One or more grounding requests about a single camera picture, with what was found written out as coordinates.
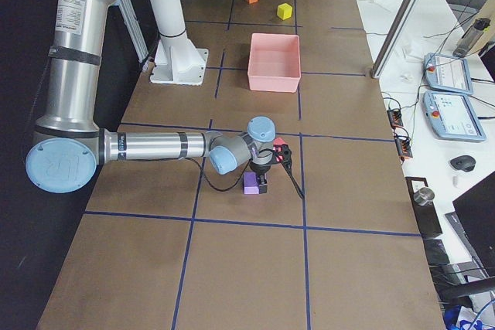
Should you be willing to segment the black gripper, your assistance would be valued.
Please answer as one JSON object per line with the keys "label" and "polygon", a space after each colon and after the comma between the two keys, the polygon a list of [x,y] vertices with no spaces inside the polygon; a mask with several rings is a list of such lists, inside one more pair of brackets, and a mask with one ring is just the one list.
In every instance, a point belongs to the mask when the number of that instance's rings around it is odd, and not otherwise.
{"label": "black gripper", "polygon": [[250,169],[253,171],[258,179],[258,193],[265,194],[268,192],[268,181],[266,179],[266,173],[271,169],[271,164],[259,165],[254,162],[250,163]]}

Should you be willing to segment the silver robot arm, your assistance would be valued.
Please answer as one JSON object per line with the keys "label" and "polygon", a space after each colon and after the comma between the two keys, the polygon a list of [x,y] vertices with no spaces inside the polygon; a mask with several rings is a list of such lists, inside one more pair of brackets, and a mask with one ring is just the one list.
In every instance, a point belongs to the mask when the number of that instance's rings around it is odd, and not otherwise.
{"label": "silver robot arm", "polygon": [[46,113],[36,121],[26,173],[39,188],[73,192],[111,161],[208,158],[221,175],[247,164],[260,180],[275,164],[275,125],[252,118],[229,138],[204,133],[110,132],[94,123],[94,105],[108,9],[118,0],[58,0],[49,49]]}

